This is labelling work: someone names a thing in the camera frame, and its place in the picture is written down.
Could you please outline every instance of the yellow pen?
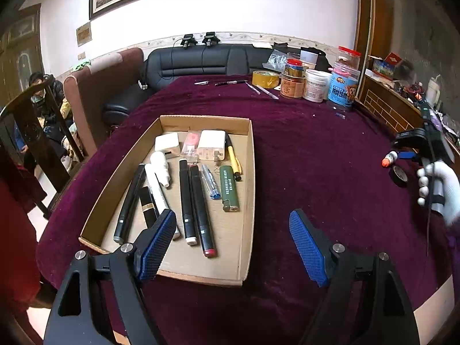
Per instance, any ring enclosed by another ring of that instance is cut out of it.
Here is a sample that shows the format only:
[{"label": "yellow pen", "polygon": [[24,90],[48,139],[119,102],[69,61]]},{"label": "yellow pen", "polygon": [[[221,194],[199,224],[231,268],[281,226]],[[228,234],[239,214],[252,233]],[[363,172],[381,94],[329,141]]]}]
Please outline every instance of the yellow pen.
[{"label": "yellow pen", "polygon": [[231,142],[231,139],[228,133],[225,133],[225,145],[227,146],[227,151],[229,152],[231,168],[233,170],[233,175],[235,176],[235,181],[240,182],[242,169],[241,169],[240,161],[238,161],[238,158],[235,156],[235,152],[233,150],[233,144]]}]

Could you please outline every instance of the clear plastic pen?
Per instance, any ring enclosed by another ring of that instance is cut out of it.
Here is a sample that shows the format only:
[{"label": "clear plastic pen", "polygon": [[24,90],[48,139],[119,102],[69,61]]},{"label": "clear plastic pen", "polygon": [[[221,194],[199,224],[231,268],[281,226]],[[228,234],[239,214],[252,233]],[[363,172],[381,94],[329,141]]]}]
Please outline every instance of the clear plastic pen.
[{"label": "clear plastic pen", "polygon": [[267,91],[265,88],[261,87],[260,85],[256,85],[257,88],[259,88],[262,92],[268,94],[271,98],[273,98],[274,100],[279,100],[279,97],[278,96],[275,96],[273,93]]},{"label": "clear plastic pen", "polygon": [[255,89],[252,85],[250,85],[248,82],[246,82],[246,85],[251,88],[255,93],[257,93],[258,95],[260,95],[260,91],[258,91],[257,89]]},{"label": "clear plastic pen", "polygon": [[217,188],[216,181],[212,177],[212,173],[210,169],[208,169],[207,165],[202,164],[201,174],[202,174],[203,181],[206,184],[206,188],[208,188],[209,196],[213,200],[218,200],[220,198],[219,189]]}]

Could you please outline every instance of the floor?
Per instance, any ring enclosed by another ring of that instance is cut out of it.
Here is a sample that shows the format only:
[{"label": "floor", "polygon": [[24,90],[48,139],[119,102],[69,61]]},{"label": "floor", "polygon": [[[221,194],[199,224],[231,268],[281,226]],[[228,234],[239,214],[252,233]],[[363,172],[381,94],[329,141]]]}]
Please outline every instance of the floor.
[{"label": "floor", "polygon": [[[43,203],[48,206],[56,190],[43,173],[40,175],[39,182],[47,192],[47,197]],[[33,209],[29,214],[29,219],[37,231],[37,240],[41,235],[48,221],[43,218],[38,208]],[[454,286],[452,276],[417,310],[415,310],[415,320],[419,329],[420,345],[426,345],[433,338],[442,324],[445,322],[450,312],[454,308]],[[47,326],[49,309],[30,308],[27,311],[30,323],[37,333],[43,338]],[[117,335],[117,341],[121,344],[129,344],[123,336]]]},{"label": "floor", "polygon": [[[52,186],[51,182],[48,180],[45,174],[41,174],[39,177],[39,182],[41,187],[47,193],[47,197],[43,200],[43,203],[48,206],[51,202],[53,196],[56,194],[56,190]],[[28,217],[30,222],[35,227],[37,232],[37,241],[40,240],[45,227],[48,224],[48,221],[43,218],[43,213],[35,207],[31,212],[29,212]],[[27,314],[29,316],[29,321],[37,331],[37,333],[43,338],[45,336],[45,328],[47,327],[48,317],[50,314],[49,309],[35,309],[33,307],[27,310]]]}]

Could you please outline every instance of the white wall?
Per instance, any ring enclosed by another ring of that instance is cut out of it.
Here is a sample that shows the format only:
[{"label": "white wall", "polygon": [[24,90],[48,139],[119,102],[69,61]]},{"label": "white wall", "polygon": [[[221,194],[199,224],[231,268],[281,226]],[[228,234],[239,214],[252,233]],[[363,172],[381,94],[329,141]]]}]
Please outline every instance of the white wall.
[{"label": "white wall", "polygon": [[[214,9],[205,11],[213,1]],[[185,2],[193,9],[181,12]],[[93,40],[77,47],[75,30],[88,22],[89,0],[41,3],[41,47],[46,72],[61,74],[78,62],[143,41],[190,32],[262,32],[331,46],[354,45],[357,0],[137,0],[91,22]]]}]

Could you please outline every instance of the white spray bottle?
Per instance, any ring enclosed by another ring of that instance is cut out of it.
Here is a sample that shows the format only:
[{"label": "white spray bottle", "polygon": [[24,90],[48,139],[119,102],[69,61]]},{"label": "white spray bottle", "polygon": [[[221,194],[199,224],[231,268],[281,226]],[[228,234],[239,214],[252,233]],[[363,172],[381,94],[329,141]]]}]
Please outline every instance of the white spray bottle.
[{"label": "white spray bottle", "polygon": [[168,188],[171,177],[169,175],[169,165],[166,161],[165,154],[163,152],[153,153],[150,156],[150,163],[152,164],[158,181],[163,184],[163,187]]}]

